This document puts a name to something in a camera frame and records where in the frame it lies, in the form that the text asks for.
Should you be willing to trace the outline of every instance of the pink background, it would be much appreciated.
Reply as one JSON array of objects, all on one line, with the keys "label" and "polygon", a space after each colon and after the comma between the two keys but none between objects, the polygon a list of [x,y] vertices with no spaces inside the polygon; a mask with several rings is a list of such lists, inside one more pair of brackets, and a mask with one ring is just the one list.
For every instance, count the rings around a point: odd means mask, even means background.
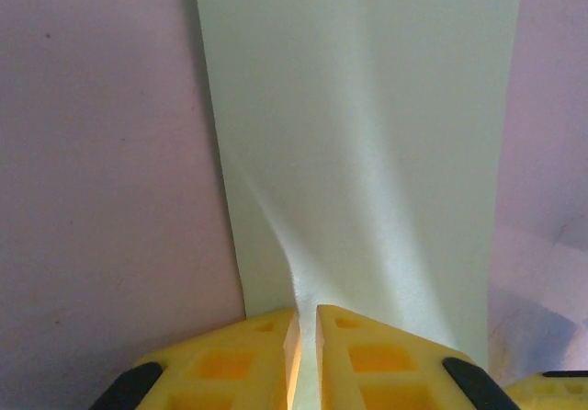
[{"label": "pink background", "polygon": [[491,270],[492,373],[588,369],[588,0],[522,0]]},{"label": "pink background", "polygon": [[[141,353],[243,317],[195,9],[0,0],[0,408],[82,408]],[[522,0],[490,288],[504,381],[565,366],[588,317],[587,17]]]},{"label": "pink background", "polygon": [[243,317],[195,0],[0,0],[0,408]]}]

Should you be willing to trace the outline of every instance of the pale green paper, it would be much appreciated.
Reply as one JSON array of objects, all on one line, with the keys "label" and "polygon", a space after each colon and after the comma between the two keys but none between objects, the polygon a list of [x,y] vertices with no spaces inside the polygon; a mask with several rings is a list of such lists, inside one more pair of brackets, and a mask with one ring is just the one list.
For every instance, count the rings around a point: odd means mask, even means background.
[{"label": "pale green paper", "polygon": [[330,302],[487,364],[519,0],[198,0],[245,304]]}]

